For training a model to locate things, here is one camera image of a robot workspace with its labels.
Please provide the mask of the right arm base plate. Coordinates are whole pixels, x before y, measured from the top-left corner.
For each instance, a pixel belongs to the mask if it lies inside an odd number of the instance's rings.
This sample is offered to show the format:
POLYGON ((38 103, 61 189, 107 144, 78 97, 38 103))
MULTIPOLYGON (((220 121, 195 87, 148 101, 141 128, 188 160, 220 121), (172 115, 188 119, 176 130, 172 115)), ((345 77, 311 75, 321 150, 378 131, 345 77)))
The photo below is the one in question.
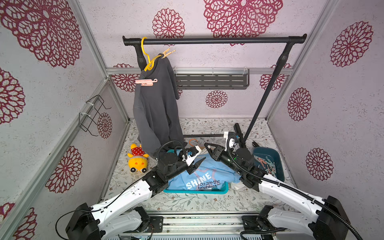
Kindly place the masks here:
POLYGON ((286 230, 285 228, 274 227, 266 217, 258 215, 242 216, 242 222, 246 232, 272 234, 286 230))

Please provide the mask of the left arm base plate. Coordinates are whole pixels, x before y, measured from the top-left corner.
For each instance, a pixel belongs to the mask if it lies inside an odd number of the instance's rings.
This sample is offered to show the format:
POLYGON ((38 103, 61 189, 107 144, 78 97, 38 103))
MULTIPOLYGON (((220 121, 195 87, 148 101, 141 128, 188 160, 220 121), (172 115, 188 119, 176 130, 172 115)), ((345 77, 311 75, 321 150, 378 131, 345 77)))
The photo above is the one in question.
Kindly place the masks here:
POLYGON ((164 217, 162 216, 150 216, 150 220, 141 224, 137 230, 125 231, 128 233, 162 233, 164 226, 164 217))

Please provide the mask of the colourful clothespins pile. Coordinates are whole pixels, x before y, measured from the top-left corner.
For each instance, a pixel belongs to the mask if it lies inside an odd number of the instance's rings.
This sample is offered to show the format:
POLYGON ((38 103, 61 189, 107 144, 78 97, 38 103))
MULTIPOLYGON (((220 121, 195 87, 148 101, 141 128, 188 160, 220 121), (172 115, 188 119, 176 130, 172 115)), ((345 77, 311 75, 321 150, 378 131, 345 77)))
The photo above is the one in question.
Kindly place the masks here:
POLYGON ((276 164, 270 160, 268 157, 258 157, 254 156, 256 160, 256 165, 258 168, 266 171, 268 174, 272 175, 273 177, 276 177, 277 168, 276 164))

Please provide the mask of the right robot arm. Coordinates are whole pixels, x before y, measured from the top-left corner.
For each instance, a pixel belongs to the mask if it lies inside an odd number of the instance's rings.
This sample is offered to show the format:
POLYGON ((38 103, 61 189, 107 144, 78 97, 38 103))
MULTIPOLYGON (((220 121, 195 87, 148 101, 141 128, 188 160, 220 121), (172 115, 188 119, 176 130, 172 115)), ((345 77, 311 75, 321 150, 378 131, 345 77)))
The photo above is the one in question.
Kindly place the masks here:
POLYGON ((205 148, 215 161, 239 174, 247 188, 272 196, 295 209, 295 212, 289 212, 266 205, 258 215, 243 219, 243 235, 293 230, 316 240, 346 239, 351 224, 338 199, 332 196, 323 199, 286 185, 258 168, 254 156, 246 148, 235 153, 217 144, 206 143, 205 148))

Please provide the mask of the dark grey t-shirt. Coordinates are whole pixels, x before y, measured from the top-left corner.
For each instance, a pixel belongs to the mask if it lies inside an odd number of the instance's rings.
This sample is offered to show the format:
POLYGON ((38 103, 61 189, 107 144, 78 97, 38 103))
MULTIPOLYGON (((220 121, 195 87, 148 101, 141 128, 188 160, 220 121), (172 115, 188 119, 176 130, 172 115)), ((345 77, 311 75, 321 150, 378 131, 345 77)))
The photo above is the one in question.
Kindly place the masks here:
POLYGON ((153 69, 142 71, 139 79, 158 80, 149 87, 137 84, 133 105, 142 149, 155 158, 158 149, 168 141, 184 141, 177 105, 180 96, 167 58, 156 59, 153 69))

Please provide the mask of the black wall shelf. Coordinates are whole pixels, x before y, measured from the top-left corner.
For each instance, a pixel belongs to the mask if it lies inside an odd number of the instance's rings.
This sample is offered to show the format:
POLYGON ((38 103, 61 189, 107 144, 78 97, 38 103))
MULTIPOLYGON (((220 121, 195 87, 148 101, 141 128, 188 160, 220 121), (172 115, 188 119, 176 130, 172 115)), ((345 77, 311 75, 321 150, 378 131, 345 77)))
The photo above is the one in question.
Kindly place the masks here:
POLYGON ((245 90, 250 85, 248 69, 174 69, 180 90, 245 90))

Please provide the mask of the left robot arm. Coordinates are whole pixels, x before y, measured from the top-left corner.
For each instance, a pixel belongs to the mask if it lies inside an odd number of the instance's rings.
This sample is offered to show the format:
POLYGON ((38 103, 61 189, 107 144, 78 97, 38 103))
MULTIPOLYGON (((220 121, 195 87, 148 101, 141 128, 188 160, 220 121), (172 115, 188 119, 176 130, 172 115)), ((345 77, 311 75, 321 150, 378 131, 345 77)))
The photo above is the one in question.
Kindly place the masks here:
POLYGON ((138 205, 169 186, 169 181, 183 172, 192 174, 204 161, 195 156, 181 160, 166 153, 157 166, 119 195, 93 206, 86 203, 72 211, 65 229, 69 240, 107 240, 123 232, 142 232, 150 221, 147 212, 138 205))

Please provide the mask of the pink clothespin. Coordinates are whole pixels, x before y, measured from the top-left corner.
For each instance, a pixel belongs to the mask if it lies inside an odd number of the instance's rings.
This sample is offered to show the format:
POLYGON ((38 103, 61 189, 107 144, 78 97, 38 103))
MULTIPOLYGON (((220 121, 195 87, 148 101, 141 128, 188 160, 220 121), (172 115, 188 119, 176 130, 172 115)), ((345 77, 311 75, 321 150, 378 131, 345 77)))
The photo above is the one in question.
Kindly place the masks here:
POLYGON ((141 85, 143 87, 151 87, 154 85, 154 83, 157 83, 158 79, 141 79, 141 80, 135 80, 135 84, 141 85))

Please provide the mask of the yellow plush toy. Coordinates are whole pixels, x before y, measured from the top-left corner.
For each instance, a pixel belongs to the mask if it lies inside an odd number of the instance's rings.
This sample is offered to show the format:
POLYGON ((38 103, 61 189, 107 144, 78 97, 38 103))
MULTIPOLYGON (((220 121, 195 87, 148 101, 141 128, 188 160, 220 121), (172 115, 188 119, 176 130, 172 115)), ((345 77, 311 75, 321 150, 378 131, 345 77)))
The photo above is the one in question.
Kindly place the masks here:
POLYGON ((148 171, 149 155, 143 151, 142 145, 132 144, 131 153, 127 153, 127 156, 131 173, 146 173, 148 171))

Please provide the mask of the black clothes rack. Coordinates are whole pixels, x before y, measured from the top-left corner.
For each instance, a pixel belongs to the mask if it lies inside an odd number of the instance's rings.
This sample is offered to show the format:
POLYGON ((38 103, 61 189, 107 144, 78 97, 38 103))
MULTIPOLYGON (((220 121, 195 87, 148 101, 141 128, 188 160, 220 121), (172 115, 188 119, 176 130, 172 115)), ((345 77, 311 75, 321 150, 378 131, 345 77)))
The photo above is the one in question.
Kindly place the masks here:
POLYGON ((295 44, 303 44, 307 39, 307 34, 302 36, 288 36, 288 37, 261 37, 261 38, 176 38, 176 39, 148 39, 148 38, 126 38, 123 37, 123 43, 125 46, 133 46, 137 54, 137 60, 140 67, 140 70, 143 70, 147 65, 147 61, 144 57, 144 50, 142 49, 143 45, 197 45, 197 44, 274 44, 274 43, 285 43, 286 46, 279 56, 276 67, 272 73, 272 77, 265 89, 265 92, 262 96, 262 99, 258 105, 257 110, 249 124, 249 127, 245 133, 242 135, 240 126, 235 124, 234 130, 240 136, 241 143, 240 147, 246 146, 246 141, 251 133, 251 130, 277 80, 278 76, 281 74, 281 71, 287 60, 291 49, 295 44))

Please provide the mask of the beige clothespin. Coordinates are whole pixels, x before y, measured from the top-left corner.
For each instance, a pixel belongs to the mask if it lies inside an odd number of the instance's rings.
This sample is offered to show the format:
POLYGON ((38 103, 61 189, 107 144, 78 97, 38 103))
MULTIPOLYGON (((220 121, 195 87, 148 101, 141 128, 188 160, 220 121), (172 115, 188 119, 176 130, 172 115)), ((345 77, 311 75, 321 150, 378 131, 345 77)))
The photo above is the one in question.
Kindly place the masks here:
POLYGON ((164 58, 167 58, 169 55, 171 55, 172 53, 174 53, 175 50, 171 50, 170 48, 166 49, 162 54, 163 54, 163 59, 164 58))

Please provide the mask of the dark teal clothespin bin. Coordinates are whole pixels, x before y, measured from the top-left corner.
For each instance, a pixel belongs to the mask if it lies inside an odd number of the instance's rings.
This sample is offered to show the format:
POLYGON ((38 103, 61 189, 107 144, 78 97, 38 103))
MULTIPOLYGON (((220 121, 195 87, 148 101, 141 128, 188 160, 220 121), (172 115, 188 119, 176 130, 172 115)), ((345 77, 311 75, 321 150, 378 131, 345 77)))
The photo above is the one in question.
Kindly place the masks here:
POLYGON ((255 165, 284 182, 285 175, 279 153, 271 148, 255 147, 253 149, 255 165))

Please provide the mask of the yellow plastic hanger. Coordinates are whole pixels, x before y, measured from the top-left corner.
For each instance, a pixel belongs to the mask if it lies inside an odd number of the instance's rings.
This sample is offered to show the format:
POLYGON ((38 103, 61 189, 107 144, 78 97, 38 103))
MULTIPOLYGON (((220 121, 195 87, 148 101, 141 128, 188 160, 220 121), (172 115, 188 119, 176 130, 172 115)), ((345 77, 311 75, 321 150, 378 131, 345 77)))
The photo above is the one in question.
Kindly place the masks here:
POLYGON ((158 54, 156 57, 151 59, 150 55, 146 53, 145 48, 144 48, 145 39, 147 39, 147 38, 143 37, 141 40, 141 49, 142 49, 143 55, 148 59, 148 63, 146 64, 144 71, 151 71, 154 68, 155 61, 158 58, 163 57, 164 54, 158 54))

